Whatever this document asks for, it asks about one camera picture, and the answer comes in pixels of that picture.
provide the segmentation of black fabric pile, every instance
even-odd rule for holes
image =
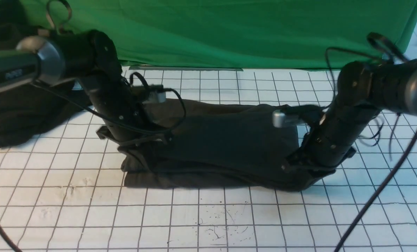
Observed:
[[[132,188],[232,188],[263,186],[285,191],[308,188],[306,170],[288,174],[282,160],[298,148],[295,126],[275,128],[271,105],[212,105],[185,100],[187,119],[173,143],[158,147],[151,170],[131,152],[122,164]],[[154,122],[170,127],[182,116],[178,100],[148,104]]]
[[[25,23],[23,8],[18,1],[0,1],[0,50],[13,50],[24,37],[38,34],[40,27]],[[82,105],[91,105],[84,91],[72,90],[73,87],[74,82],[69,82],[55,88]],[[64,123],[80,110],[31,85],[0,93],[0,148],[21,145],[34,135]]]

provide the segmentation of green screen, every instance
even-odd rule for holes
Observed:
[[[46,0],[21,0],[32,24],[49,27]],[[67,25],[97,29],[125,64],[171,67],[325,68],[329,46],[378,52],[369,32],[404,51],[417,21],[417,0],[69,0]],[[64,20],[61,4],[53,18]],[[332,53],[341,67],[360,59]]]

